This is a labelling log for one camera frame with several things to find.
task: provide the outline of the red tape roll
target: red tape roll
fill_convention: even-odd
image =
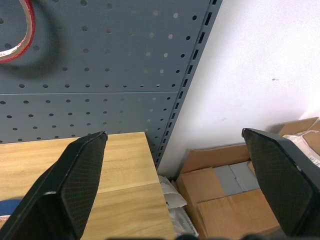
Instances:
[[[24,54],[30,47],[36,31],[35,11],[31,0],[19,0],[26,18],[26,33],[22,41],[15,47],[0,51],[0,64],[12,61]]]

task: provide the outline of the gray pegboard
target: gray pegboard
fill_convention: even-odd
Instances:
[[[145,131],[157,166],[221,0],[34,0],[32,4],[36,32],[30,49],[0,65],[0,101],[6,102],[0,104],[0,140]],[[25,31],[19,2],[1,0],[0,51],[15,46]],[[107,114],[103,114],[104,98]]]

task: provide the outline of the wooden table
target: wooden table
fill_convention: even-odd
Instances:
[[[0,144],[0,201],[22,197],[75,138]],[[83,240],[175,237],[146,136],[109,135]]]

